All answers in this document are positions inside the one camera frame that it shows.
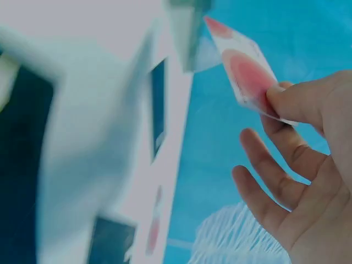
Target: card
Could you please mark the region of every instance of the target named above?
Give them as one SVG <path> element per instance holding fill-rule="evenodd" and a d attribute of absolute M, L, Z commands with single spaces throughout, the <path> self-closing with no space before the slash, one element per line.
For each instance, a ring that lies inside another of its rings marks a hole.
<path fill-rule="evenodd" d="M 165 63 L 166 60 L 163 60 L 151 72 L 153 158 L 165 138 Z"/>
<path fill-rule="evenodd" d="M 237 101 L 261 114 L 296 125 L 280 118 L 266 97 L 266 91 L 278 81 L 257 43 L 212 18 L 206 16 L 205 22 L 221 54 Z"/>
<path fill-rule="evenodd" d="M 129 264 L 135 226 L 98 217 L 87 264 Z"/>
<path fill-rule="evenodd" d="M 36 263 L 36 196 L 53 84 L 17 58 L 0 55 L 2 263 Z"/>

